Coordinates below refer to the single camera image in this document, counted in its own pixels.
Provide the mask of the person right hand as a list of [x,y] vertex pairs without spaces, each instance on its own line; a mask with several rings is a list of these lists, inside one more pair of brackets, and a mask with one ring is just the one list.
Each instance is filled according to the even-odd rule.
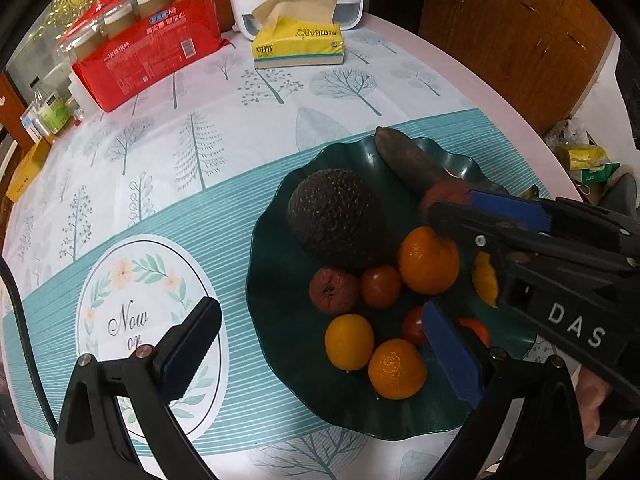
[[597,435],[600,427],[599,408],[611,392],[611,386],[582,366],[578,373],[575,393],[585,444],[593,451],[608,452],[622,445],[621,438]]

